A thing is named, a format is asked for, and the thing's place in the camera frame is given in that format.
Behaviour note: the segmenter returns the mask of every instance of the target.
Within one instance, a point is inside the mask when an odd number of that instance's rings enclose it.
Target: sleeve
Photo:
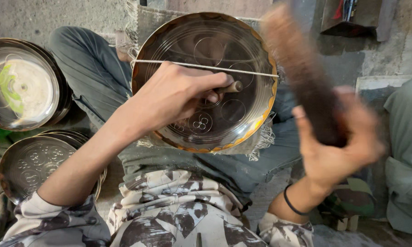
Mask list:
[[[78,206],[47,203],[35,192],[14,210],[17,222],[0,246],[107,246],[110,231],[96,211],[93,195]]]
[[[259,236],[272,247],[313,247],[310,222],[296,224],[266,213],[259,225]]]

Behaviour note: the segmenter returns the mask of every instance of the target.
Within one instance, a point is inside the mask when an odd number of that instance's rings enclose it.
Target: metal plate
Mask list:
[[[72,147],[74,147],[77,150],[82,146],[81,142],[79,142],[78,140],[74,139],[73,137],[70,137],[70,136],[65,135],[65,134],[47,133],[47,134],[39,134],[37,136],[48,136],[48,137],[56,138],[58,140],[61,140],[63,142],[68,143],[69,145],[71,145]]]
[[[17,40],[17,41],[29,46],[30,48],[35,50],[38,54],[42,55],[43,58],[46,59],[46,61],[48,61],[49,65],[51,66],[52,70],[55,72],[55,75],[57,76],[58,84],[60,86],[59,104],[53,116],[49,119],[49,121],[47,121],[43,125],[43,127],[52,126],[58,123],[59,121],[61,121],[61,119],[63,119],[69,112],[71,108],[71,103],[72,103],[72,98],[71,98],[72,90],[68,86],[66,77],[61,72],[60,67],[56,63],[55,58],[53,57],[52,54],[50,54],[44,48],[32,42],[28,42],[24,40]]]
[[[8,198],[21,203],[76,151],[52,137],[29,137],[14,143],[0,161],[0,183]]]
[[[49,130],[49,131],[41,132],[38,135],[50,134],[50,133],[67,135],[69,137],[76,139],[81,144],[84,144],[89,140],[86,136],[84,136],[80,132],[74,132],[74,131],[69,131],[69,130]]]
[[[276,75],[275,61],[256,31],[231,16],[209,12],[184,15],[164,24],[148,38],[137,59]],[[159,65],[135,63],[132,88],[140,89]],[[199,153],[230,148],[250,137],[268,117],[275,100],[277,79],[229,74],[243,83],[242,92],[226,93],[217,103],[201,100],[190,118],[155,133],[178,149]]]
[[[27,131],[55,113],[60,86],[44,54],[13,39],[0,39],[0,128]]]

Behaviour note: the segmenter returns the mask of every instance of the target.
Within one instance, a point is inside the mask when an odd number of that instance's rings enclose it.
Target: left hand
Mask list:
[[[306,176],[314,187],[323,190],[332,189],[354,172],[377,161],[385,151],[377,136],[375,113],[361,103],[351,87],[337,87],[336,91],[351,132],[344,148],[319,143],[302,106],[293,109]]]
[[[155,131],[192,116],[200,98],[218,101],[220,95],[212,89],[229,86],[233,81],[232,76],[223,72],[214,74],[164,62],[110,120],[115,118],[121,128],[131,126],[144,133]]]

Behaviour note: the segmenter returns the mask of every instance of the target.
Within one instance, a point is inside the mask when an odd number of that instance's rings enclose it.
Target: red object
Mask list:
[[[342,5],[343,5],[343,0],[341,0],[339,2],[339,7],[336,10],[335,15],[331,18],[331,19],[339,19],[340,17],[342,17]]]

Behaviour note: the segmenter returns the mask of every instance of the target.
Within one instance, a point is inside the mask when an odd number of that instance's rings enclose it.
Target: person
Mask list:
[[[148,132],[192,115],[200,98],[216,100],[211,89],[226,87],[232,77],[165,62],[127,99],[131,69],[102,37],[61,27],[50,47],[75,102],[100,129],[16,207],[18,222],[0,246],[313,246],[307,213],[383,151],[376,117],[351,89],[338,90],[351,134],[345,148],[336,148],[315,139],[305,111],[293,108],[283,85],[273,107],[279,115],[275,145],[262,150],[258,162],[244,155],[138,147],[134,142]],[[258,233],[251,232],[240,219],[248,195],[275,170],[300,159],[299,153],[306,175],[276,196]],[[124,198],[105,223],[90,192],[118,154],[126,174],[119,188]]]
[[[389,96],[385,109],[392,147],[385,166],[387,216],[394,229],[412,234],[412,80]]]

